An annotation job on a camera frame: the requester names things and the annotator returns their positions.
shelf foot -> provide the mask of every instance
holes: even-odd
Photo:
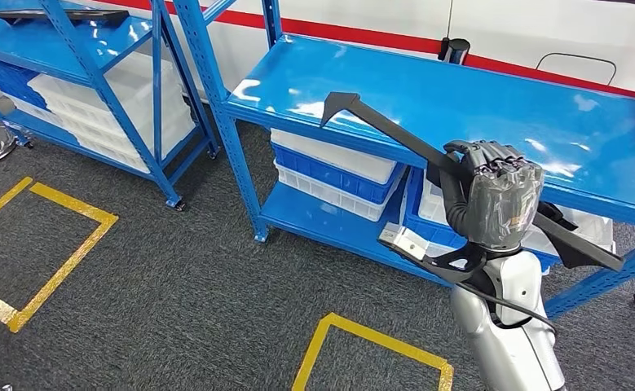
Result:
[[[171,208],[173,208],[173,209],[175,209],[175,210],[177,210],[177,211],[179,211],[179,212],[182,212],[185,209],[185,207],[187,206],[187,204],[185,203],[185,201],[182,198],[178,199],[177,201],[167,200],[166,201],[166,205],[171,207]]]

gray carpet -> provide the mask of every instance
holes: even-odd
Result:
[[[241,125],[258,192],[276,180],[268,136]],[[201,157],[175,212],[149,181],[48,143],[0,162],[0,195],[25,176],[115,213],[116,225],[18,334],[0,324],[0,384],[15,389],[289,389],[330,312],[446,358],[454,389],[478,368],[448,290],[273,230],[253,241],[222,154]],[[22,306],[95,224],[33,194],[0,212],[0,297]],[[620,250],[635,229],[617,226]],[[550,296],[587,270],[554,267]],[[635,281],[561,317],[570,389],[635,390]],[[332,329],[310,389],[434,389],[439,372]]]

blue steel frame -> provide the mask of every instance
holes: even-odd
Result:
[[[53,143],[66,147],[67,149],[75,152],[87,155],[96,160],[103,161],[109,165],[124,169],[127,172],[139,175],[140,177],[153,180],[166,196],[166,204],[171,207],[179,206],[182,197],[173,188],[173,185],[180,179],[187,168],[192,162],[205,150],[208,149],[211,157],[216,157],[218,153],[218,143],[212,133],[212,127],[209,123],[209,119],[205,114],[204,107],[201,104],[199,93],[194,85],[192,74],[187,66],[187,61],[184,60],[183,50],[176,37],[173,24],[170,20],[170,16],[165,9],[164,0],[151,0],[152,4],[152,59],[153,59],[153,118],[154,118],[154,154],[149,151],[146,144],[142,140],[141,136],[132,124],[132,121],[127,116],[125,110],[118,101],[116,95],[113,93],[111,87],[106,82],[104,73],[106,69],[112,67],[116,61],[109,64],[107,67],[99,68],[94,59],[88,54],[86,49],[82,45],[82,40],[76,33],[75,28],[66,16],[62,6],[58,0],[38,0],[44,11],[48,15],[48,19],[51,21],[57,32],[67,43],[71,52],[77,58],[77,61],[82,66],[85,74],[87,84],[89,87],[96,90],[99,97],[106,103],[107,107],[113,113],[113,116],[118,121],[118,124],[126,132],[128,138],[133,143],[135,150],[142,157],[144,163],[149,168],[149,173],[143,173],[136,169],[132,169],[130,166],[124,165],[120,162],[111,160],[105,156],[101,156],[92,151],[89,151],[83,147],[75,145],[64,139],[56,138],[52,136],[55,132],[42,132],[42,130],[50,130],[55,128],[53,125],[46,123],[45,121],[38,120],[29,115],[19,113],[17,111],[12,112],[8,116],[3,116],[0,113],[0,120],[7,125],[10,131],[18,138],[20,145],[25,145],[28,139],[22,134],[21,130],[27,130],[30,133],[47,139]],[[172,57],[178,67],[181,78],[183,79],[184,87],[190,98],[192,107],[192,113],[195,117],[196,126],[190,134],[180,142],[166,157],[161,159],[161,37],[164,38],[165,43],[168,45]],[[128,48],[126,51],[130,53],[134,50],[134,46]],[[124,55],[120,55],[118,59],[124,58]],[[52,76],[59,77],[60,72],[48,72]],[[180,163],[178,168],[170,175],[167,176],[164,173],[164,168],[178,155],[183,147],[192,139],[194,134],[199,134],[201,139],[197,142],[197,145],[189,153],[189,155]]]
[[[310,124],[286,119],[277,119],[272,116],[255,115],[250,111],[244,111],[242,108],[225,104],[229,93],[223,86],[223,80],[219,73],[216,59],[214,58],[214,51],[206,27],[215,16],[220,15],[223,10],[231,5],[231,3],[233,3],[233,0],[218,0],[203,15],[200,11],[197,0],[174,0],[174,5],[176,11],[178,12],[181,24],[183,25],[188,45],[192,50],[197,70],[201,75],[207,96],[209,97],[209,104],[212,108],[212,112],[214,113],[214,118],[217,121],[219,133],[221,134],[221,138],[226,146],[233,172],[236,175],[236,181],[238,182],[240,193],[242,194],[245,206],[248,210],[248,215],[254,228],[255,239],[264,241],[267,237],[267,219],[262,216],[257,194],[249,175],[248,166],[245,162],[245,156],[235,127],[236,118],[256,122],[262,126],[271,126],[283,130],[290,130],[297,134],[310,134],[315,136],[320,134],[320,132],[311,132],[311,130],[314,129],[314,126]],[[282,35],[278,0],[262,0],[262,8],[264,10],[265,27],[267,28],[267,41],[271,49],[271,47],[276,43],[276,40]],[[339,136],[333,136],[330,140],[323,141],[329,141],[331,143],[343,142],[346,147],[353,147],[360,150],[362,150],[362,142],[364,142],[364,140],[359,140],[359,143],[361,144],[360,147],[357,147],[356,145],[351,145],[351,143],[353,143],[352,139],[349,139],[348,137],[340,139]],[[401,150],[400,146],[399,149],[397,149],[396,147],[387,146],[384,143],[372,141],[369,143],[368,150],[366,152],[402,161],[403,163],[425,167],[425,162],[422,161],[419,156],[413,156],[412,153]],[[583,196],[581,196],[578,200],[574,199],[572,201],[574,202],[571,202],[570,204],[593,202],[593,200],[585,200]],[[619,216],[624,212],[635,213],[635,210],[628,209],[627,211],[621,210],[620,212],[621,213],[616,214]],[[328,242],[328,240],[320,238],[315,232],[301,229],[299,226],[284,224],[283,228],[299,235],[305,235],[310,239]],[[354,253],[360,253],[361,255],[375,259],[374,255],[368,255],[367,249],[359,251],[361,249],[352,248],[353,246],[349,247],[345,244],[330,244],[337,245],[338,247],[342,247]],[[592,300],[594,297],[602,295],[623,282],[635,278],[635,249],[628,253],[625,256],[625,259],[626,262],[622,271],[614,272],[611,270],[599,270],[571,288],[568,288],[564,292],[561,292],[557,296],[548,300],[545,303],[545,309],[548,316],[551,318],[558,317],[578,305],[582,305],[585,302]]]

black cylinder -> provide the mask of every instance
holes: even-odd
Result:
[[[470,49],[470,43],[463,38],[454,38],[447,44],[447,50],[441,59],[445,63],[463,64]]]

blue storage crate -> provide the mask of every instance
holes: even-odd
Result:
[[[307,175],[310,178],[317,179],[320,182],[346,191],[374,204],[382,204],[385,201],[389,190],[394,184],[394,180],[398,178],[399,174],[406,168],[406,165],[403,163],[397,163],[387,183],[380,184],[359,177],[344,169],[339,169],[317,159],[284,148],[279,144],[271,143],[271,146],[274,148],[276,163],[279,165],[299,172],[300,174]]]
[[[403,216],[403,225],[413,230],[423,238],[451,248],[461,248],[466,244],[466,239],[459,236],[450,226],[431,222],[418,216],[418,207],[421,204],[423,192],[423,170],[411,168],[406,183],[406,213]],[[552,254],[531,250],[538,257],[543,271],[559,261],[559,257]]]
[[[43,97],[27,86],[36,76],[38,72],[0,61],[0,91],[46,110],[46,101]]]

